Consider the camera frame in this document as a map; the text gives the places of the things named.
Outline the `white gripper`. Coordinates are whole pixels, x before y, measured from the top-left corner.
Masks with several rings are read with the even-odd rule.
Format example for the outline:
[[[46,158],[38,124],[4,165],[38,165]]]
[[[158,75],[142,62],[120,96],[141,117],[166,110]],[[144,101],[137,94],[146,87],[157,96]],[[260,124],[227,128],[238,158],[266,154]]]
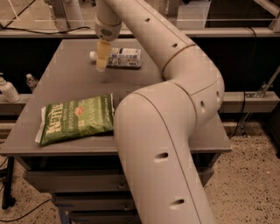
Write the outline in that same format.
[[[104,72],[108,64],[109,55],[111,53],[111,43],[118,38],[122,25],[121,24],[105,24],[98,17],[95,19],[95,33],[99,39],[97,43],[97,60],[96,68],[99,72]]]

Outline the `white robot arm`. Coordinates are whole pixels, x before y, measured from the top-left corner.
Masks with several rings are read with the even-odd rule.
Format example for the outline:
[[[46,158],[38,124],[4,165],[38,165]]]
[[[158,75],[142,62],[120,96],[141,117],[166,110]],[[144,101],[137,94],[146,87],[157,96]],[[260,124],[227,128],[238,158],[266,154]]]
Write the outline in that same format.
[[[164,81],[127,95],[115,142],[142,224],[216,224],[195,168],[190,135],[218,112],[224,81],[190,38],[145,0],[98,0],[97,32],[127,25]]]

